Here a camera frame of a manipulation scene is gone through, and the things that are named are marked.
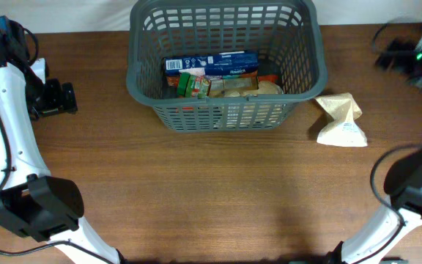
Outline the cream paper bag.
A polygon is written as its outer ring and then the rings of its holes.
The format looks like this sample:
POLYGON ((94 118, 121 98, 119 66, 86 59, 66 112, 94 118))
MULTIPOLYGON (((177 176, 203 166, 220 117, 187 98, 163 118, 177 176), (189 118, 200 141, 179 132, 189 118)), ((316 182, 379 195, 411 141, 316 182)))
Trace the cream paper bag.
POLYGON ((368 146, 365 133, 355 123, 363 112, 349 92, 319 96, 315 101, 331 118, 319 132, 317 143, 336 147, 368 146))

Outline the grey plastic shopping basket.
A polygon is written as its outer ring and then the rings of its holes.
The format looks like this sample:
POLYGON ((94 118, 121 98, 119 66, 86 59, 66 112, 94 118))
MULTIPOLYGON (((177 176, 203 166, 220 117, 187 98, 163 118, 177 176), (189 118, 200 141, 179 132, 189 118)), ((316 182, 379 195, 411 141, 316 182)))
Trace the grey plastic shopping basket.
POLYGON ((311 0, 143 0, 130 11, 127 90, 174 131, 272 129, 326 83, 311 0), (181 98, 167 84, 167 58, 230 51, 257 52, 259 73, 276 75, 281 94, 181 98))

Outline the orange spaghetti packet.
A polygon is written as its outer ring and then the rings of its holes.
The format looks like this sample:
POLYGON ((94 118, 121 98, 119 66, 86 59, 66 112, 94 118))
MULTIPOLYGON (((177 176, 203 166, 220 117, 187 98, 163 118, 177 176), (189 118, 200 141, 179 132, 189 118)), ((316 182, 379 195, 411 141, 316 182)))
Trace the orange spaghetti packet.
POLYGON ((280 95, 282 88, 276 84, 277 75, 249 76, 244 78, 218 78, 211 81, 208 97, 246 97, 248 95, 280 95))

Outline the beige snack bag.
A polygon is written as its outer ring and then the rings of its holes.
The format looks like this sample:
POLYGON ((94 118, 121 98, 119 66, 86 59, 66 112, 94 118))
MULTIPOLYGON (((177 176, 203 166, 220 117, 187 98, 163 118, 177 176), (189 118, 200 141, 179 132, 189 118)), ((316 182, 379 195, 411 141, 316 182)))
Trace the beige snack bag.
MULTIPOLYGON (((258 95, 281 95, 282 88, 271 81, 259 81, 257 77, 214 80, 210 98, 256 97, 258 95)), ((261 125, 270 113, 271 106, 230 106, 226 114, 226 128, 249 128, 251 123, 261 125)))

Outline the green lid jar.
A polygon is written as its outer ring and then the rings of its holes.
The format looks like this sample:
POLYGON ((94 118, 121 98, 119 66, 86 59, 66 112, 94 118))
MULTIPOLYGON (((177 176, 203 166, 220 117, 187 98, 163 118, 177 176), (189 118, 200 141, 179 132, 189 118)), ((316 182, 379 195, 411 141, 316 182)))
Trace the green lid jar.
POLYGON ((205 98, 209 95, 211 80, 203 76, 182 73, 177 85, 177 95, 183 98, 205 98))

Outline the blue pasta box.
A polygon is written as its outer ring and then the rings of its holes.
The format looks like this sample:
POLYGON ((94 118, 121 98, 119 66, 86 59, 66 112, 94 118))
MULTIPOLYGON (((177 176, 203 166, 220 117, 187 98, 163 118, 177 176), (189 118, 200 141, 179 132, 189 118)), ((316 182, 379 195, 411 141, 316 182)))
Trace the blue pasta box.
POLYGON ((258 54, 255 51, 234 51, 205 56, 176 56, 165 58, 164 61, 166 76, 190 73, 195 76, 212 78, 240 78, 256 73, 258 68, 258 54))

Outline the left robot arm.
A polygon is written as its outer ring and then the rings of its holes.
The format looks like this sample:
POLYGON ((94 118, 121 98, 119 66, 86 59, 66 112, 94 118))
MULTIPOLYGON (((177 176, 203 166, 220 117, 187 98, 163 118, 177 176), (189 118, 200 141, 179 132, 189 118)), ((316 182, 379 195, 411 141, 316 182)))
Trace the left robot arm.
POLYGON ((72 84, 51 78, 46 61, 29 51, 31 36, 0 16, 0 227, 74 263, 123 263, 86 220, 77 185, 54 177, 40 154, 32 123, 74 114, 77 103, 72 84))

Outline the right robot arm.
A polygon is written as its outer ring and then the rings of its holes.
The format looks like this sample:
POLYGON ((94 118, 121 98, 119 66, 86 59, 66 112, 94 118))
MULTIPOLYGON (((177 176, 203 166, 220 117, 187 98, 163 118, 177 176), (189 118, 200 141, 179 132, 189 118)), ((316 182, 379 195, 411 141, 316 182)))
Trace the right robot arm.
MULTIPOLYGON (((386 48, 373 44, 377 67, 392 68, 422 89, 422 36, 418 42, 393 40, 386 48)), ((379 209, 351 238, 328 252, 323 263, 389 263, 387 253, 422 225, 422 144, 395 147, 374 163, 369 183, 379 209)))

